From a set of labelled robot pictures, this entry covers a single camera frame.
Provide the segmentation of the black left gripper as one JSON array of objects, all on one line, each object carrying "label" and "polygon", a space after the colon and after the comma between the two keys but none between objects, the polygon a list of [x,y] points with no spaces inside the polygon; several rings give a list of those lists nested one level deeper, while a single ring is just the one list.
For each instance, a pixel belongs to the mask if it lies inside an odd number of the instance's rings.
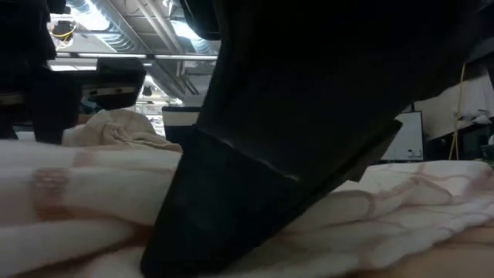
[{"label": "black left gripper", "polygon": [[76,126],[80,103],[104,110],[134,105],[146,70],[136,59],[99,58],[95,70],[53,71],[43,65],[0,71],[0,110],[32,108],[38,142],[61,145],[64,130]]}]

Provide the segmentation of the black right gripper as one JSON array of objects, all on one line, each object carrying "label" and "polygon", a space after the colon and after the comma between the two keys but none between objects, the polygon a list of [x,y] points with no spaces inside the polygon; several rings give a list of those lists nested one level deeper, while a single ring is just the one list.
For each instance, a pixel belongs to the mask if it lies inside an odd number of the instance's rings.
[{"label": "black right gripper", "polygon": [[183,192],[311,192],[411,101],[452,84],[494,0],[180,0],[221,48]]}]

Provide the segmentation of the white terry towel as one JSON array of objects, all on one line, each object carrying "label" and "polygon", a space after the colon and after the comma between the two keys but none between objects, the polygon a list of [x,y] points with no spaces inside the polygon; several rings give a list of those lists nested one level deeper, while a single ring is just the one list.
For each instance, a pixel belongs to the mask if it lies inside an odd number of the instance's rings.
[{"label": "white terry towel", "polygon": [[63,132],[62,145],[67,147],[118,146],[158,149],[182,153],[179,144],[158,134],[149,119],[130,110],[101,110]]}]

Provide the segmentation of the white red checked towel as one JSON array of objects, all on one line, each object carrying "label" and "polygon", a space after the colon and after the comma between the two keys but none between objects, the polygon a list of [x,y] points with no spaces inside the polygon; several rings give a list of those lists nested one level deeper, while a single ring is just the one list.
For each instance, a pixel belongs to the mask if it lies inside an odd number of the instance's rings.
[{"label": "white red checked towel", "polygon": [[[179,153],[0,142],[0,278],[144,278]],[[494,278],[494,170],[369,167],[206,278]]]}]

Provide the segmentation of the navy white striped fabric bin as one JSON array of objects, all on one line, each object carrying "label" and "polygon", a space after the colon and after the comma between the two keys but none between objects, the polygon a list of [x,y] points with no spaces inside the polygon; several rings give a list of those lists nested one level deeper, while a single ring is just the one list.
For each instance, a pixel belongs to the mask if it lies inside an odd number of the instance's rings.
[{"label": "navy white striped fabric bin", "polygon": [[182,148],[194,131],[200,107],[164,106],[161,108],[165,137]]}]

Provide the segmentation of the whiteboard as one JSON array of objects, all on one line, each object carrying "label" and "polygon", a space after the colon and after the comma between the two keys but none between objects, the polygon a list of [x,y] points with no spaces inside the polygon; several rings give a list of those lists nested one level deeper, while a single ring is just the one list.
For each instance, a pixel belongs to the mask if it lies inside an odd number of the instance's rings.
[{"label": "whiteboard", "polygon": [[382,161],[423,161],[424,138],[420,111],[399,114],[402,123],[394,140],[381,157]]}]

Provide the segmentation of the white plastic bag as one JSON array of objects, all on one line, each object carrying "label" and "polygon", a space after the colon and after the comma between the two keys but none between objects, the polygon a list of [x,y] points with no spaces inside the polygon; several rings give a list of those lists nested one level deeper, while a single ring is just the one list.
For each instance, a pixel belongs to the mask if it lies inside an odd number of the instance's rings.
[{"label": "white plastic bag", "polygon": [[490,119],[490,112],[488,110],[474,110],[474,111],[466,111],[459,112],[456,115],[456,118],[460,121],[465,121],[470,124],[491,124],[492,120]]}]

